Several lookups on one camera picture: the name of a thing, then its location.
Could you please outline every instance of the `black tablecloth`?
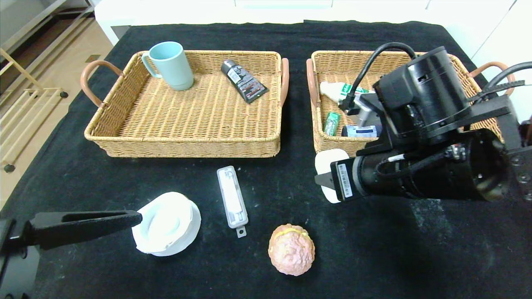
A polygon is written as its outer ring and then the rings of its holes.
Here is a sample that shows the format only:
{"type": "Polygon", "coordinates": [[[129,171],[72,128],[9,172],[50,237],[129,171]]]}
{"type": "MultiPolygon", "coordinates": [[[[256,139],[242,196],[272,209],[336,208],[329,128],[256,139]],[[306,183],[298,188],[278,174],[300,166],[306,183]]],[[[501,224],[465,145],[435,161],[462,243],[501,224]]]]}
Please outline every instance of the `black tablecloth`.
{"type": "MultiPolygon", "coordinates": [[[[83,131],[96,107],[79,94],[2,211],[19,221],[36,212],[138,210],[178,191],[199,207],[202,226],[167,258],[135,249],[130,230],[42,252],[35,298],[530,298],[532,214],[496,203],[374,197],[332,205],[314,184],[305,60],[316,50],[373,50],[401,41],[416,51],[444,45],[474,69],[441,26],[358,22],[132,27],[106,60],[164,41],[185,49],[277,51],[290,60],[281,152],[271,159],[118,159],[83,131]],[[234,165],[250,222],[238,239],[227,227],[216,169],[234,165]],[[285,276],[267,254],[278,225],[302,225],[316,245],[312,268],[285,276]]],[[[116,80],[90,80],[103,98],[116,80]]]]}

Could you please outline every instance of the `wicker basket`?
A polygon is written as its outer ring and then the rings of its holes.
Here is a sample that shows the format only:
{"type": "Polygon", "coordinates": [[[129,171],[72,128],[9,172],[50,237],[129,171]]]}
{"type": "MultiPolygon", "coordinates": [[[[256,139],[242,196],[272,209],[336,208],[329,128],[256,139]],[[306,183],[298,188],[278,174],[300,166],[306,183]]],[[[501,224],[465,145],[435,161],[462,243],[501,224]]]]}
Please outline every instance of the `wicker basket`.
{"type": "Polygon", "coordinates": [[[98,106],[85,138],[109,156],[272,157],[279,152],[287,59],[281,61],[276,52],[185,51],[194,85],[178,92],[149,75],[141,61],[144,52],[133,55],[123,72],[100,60],[81,75],[83,91],[98,106]],[[269,91],[246,104],[220,71],[225,59],[242,65],[269,91]],[[119,75],[103,102],[87,85],[98,65],[119,75]]]}
{"type": "MultiPolygon", "coordinates": [[[[354,157],[356,151],[364,148],[367,142],[376,140],[376,138],[342,137],[342,128],[346,124],[355,123],[350,118],[344,117],[345,114],[340,110],[338,105],[327,96],[320,95],[318,90],[319,82],[322,81],[353,82],[372,53],[373,51],[316,51],[312,53],[312,58],[307,60],[307,80],[309,83],[312,130],[314,135],[314,149],[316,152],[341,148],[349,156],[354,157]],[[329,112],[336,112],[342,115],[336,136],[329,136],[323,132],[323,123],[329,112]]],[[[502,63],[491,63],[482,66],[475,72],[469,73],[456,56],[449,55],[449,57],[468,97],[480,91],[477,83],[473,80],[474,76],[488,66],[494,65],[504,68],[504,64],[502,63]]],[[[371,65],[371,68],[360,82],[360,86],[363,88],[371,88],[382,75],[390,73],[399,66],[409,62],[409,60],[409,56],[403,52],[382,52],[371,65]]],[[[471,128],[488,128],[495,132],[499,138],[502,138],[495,119],[475,123],[471,125],[471,128]]]]}

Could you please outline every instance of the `basket handle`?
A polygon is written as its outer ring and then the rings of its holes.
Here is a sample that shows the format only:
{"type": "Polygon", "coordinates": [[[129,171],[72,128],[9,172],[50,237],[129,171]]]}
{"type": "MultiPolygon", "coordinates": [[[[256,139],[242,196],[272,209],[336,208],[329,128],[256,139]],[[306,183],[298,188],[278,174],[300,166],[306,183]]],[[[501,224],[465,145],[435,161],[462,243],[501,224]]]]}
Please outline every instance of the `basket handle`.
{"type": "Polygon", "coordinates": [[[105,60],[95,60],[89,63],[84,69],[83,72],[81,72],[81,78],[80,78],[80,84],[81,84],[81,90],[87,95],[88,98],[90,98],[91,101],[96,105],[96,107],[102,107],[103,103],[100,101],[100,99],[94,95],[93,91],[89,88],[89,75],[93,72],[93,70],[99,66],[104,65],[108,68],[110,68],[115,74],[118,76],[124,76],[124,73],[117,67],[115,67],[111,62],[105,61],[105,60]]]}
{"type": "Polygon", "coordinates": [[[306,80],[309,84],[310,102],[314,108],[316,108],[320,102],[320,96],[318,94],[318,88],[314,78],[314,64],[312,63],[311,58],[306,60],[306,80]]]}
{"type": "Polygon", "coordinates": [[[286,96],[288,95],[288,81],[290,80],[290,69],[288,64],[288,58],[283,58],[281,60],[281,100],[279,101],[279,106],[282,107],[286,101],[286,96]]]}
{"type": "MultiPolygon", "coordinates": [[[[476,76],[478,76],[481,72],[483,72],[485,69],[489,68],[489,67],[498,67],[499,69],[501,69],[501,71],[504,71],[505,69],[508,68],[508,66],[502,62],[499,62],[499,61],[490,61],[484,65],[482,65],[481,67],[477,68],[476,70],[472,71],[471,73],[469,73],[469,76],[474,78],[476,76]]],[[[508,79],[508,82],[514,82],[516,80],[516,78],[514,77],[513,74],[509,74],[508,76],[506,76],[506,78],[508,79]]],[[[507,91],[506,91],[506,95],[511,95],[513,92],[513,88],[509,88],[507,91]]]]}

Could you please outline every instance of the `white lid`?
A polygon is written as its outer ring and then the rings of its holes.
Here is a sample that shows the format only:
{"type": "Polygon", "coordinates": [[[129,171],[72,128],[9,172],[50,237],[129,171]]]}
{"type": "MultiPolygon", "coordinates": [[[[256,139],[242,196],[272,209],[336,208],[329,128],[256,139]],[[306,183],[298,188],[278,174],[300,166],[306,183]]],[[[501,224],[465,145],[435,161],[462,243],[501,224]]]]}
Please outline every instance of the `white lid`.
{"type": "Polygon", "coordinates": [[[200,229],[200,211],[181,193],[164,193],[138,212],[142,222],[131,231],[137,249],[144,253],[176,254],[194,241],[200,229]]]}
{"type": "MultiPolygon", "coordinates": [[[[314,159],[314,166],[316,167],[316,172],[319,175],[322,175],[327,172],[331,172],[330,164],[335,161],[340,161],[344,159],[349,159],[349,155],[341,148],[329,149],[327,151],[319,152],[316,154],[314,159]]],[[[336,196],[336,191],[325,186],[321,186],[321,190],[325,195],[325,198],[330,203],[339,203],[338,197],[336,196]]]]}

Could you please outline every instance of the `toothpaste tube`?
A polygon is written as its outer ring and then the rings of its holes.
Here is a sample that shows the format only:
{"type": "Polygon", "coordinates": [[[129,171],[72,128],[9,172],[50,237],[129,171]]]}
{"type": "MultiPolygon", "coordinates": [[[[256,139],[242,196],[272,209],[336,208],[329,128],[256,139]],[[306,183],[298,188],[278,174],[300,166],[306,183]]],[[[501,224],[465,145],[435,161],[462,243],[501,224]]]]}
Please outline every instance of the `toothpaste tube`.
{"type": "Polygon", "coordinates": [[[268,91],[266,86],[231,59],[223,61],[221,70],[248,104],[268,91]]]}
{"type": "Polygon", "coordinates": [[[325,126],[323,128],[323,131],[325,134],[329,136],[335,136],[336,135],[336,129],[338,128],[338,124],[340,123],[340,114],[329,112],[327,115],[327,120],[325,121],[325,126]]]}

